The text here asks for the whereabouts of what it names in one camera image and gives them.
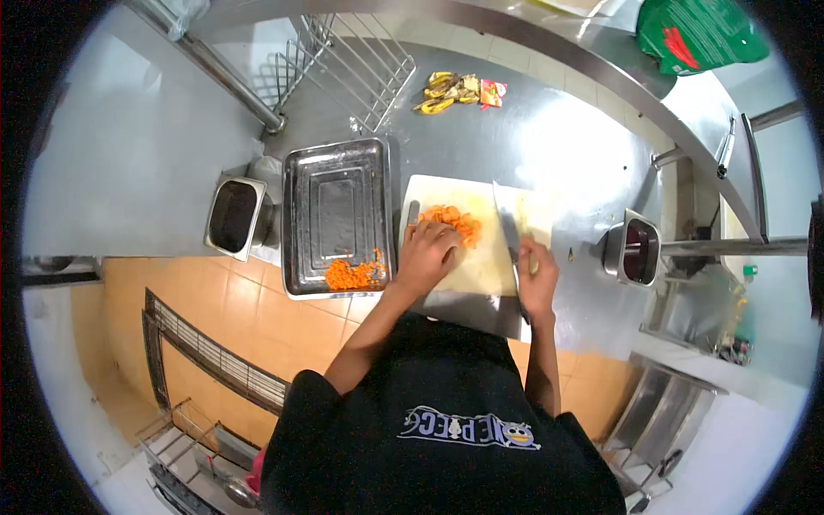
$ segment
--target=kitchen knife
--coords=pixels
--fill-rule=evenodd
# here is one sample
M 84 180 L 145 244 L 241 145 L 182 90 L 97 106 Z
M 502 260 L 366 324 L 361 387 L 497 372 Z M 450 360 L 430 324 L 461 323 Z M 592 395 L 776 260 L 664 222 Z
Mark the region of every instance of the kitchen knife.
M 506 193 L 501 188 L 497 181 L 492 181 L 492 194 L 495 198 L 495 208 L 498 210 L 498 218 L 501 221 L 501 228 L 503 229 L 503 239 L 507 242 L 507 250 L 509 250 L 509 259 L 513 263 L 513 273 L 515 275 L 515 289 L 518 292 L 518 303 L 521 307 L 521 316 L 523 320 L 529 325 L 529 315 L 524 309 L 523 303 L 520 302 L 521 284 L 517 278 L 517 255 L 521 248 L 521 237 L 517 233 L 515 226 L 515 200 L 511 195 Z

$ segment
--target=red packet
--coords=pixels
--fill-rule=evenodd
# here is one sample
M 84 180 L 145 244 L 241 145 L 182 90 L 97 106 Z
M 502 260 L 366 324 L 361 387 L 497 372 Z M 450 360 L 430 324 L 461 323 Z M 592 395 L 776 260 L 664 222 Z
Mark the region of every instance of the red packet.
M 480 108 L 486 109 L 487 106 L 493 105 L 500 107 L 503 104 L 501 99 L 507 92 L 507 85 L 501 82 L 480 80 L 480 103 L 483 104 Z

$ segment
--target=left hand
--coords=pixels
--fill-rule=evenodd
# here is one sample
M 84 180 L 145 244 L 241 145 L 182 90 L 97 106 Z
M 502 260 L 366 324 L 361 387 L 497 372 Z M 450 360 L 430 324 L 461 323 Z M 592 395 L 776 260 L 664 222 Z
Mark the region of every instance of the left hand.
M 431 292 L 455 266 L 454 249 L 461 234 L 447 223 L 423 220 L 410 225 L 400 249 L 398 274 L 392 281 L 412 302 Z

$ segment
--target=hand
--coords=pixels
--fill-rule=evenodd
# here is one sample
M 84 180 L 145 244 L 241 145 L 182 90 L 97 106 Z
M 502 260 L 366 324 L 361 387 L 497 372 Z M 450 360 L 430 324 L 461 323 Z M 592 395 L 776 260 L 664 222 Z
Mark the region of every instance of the hand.
M 408 226 L 398 274 L 392 281 L 396 291 L 403 292 L 410 303 L 431 292 L 454 268 L 454 249 L 460 244 L 461 234 L 449 224 L 423 220 Z
M 530 274 L 529 270 L 530 256 L 538 262 L 538 270 L 534 274 Z M 554 316 L 552 297 L 555 295 L 559 272 L 555 258 L 545 246 L 535 243 L 535 240 L 528 236 L 522 236 L 521 249 L 517 258 L 517 277 L 520 287 L 518 296 L 533 323 L 540 323 Z

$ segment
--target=knife handle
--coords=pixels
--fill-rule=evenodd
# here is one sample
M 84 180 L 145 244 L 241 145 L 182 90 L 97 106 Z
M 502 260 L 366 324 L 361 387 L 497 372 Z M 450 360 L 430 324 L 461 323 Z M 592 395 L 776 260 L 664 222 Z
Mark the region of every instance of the knife handle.
M 523 316 L 523 321 L 525 321 L 527 325 L 532 325 L 532 323 L 529 321 L 527 309 L 523 306 L 523 302 L 521 302 L 521 280 L 517 277 L 517 262 L 513 263 L 513 272 L 515 273 L 515 290 L 517 291 L 518 308 L 521 310 L 521 316 Z

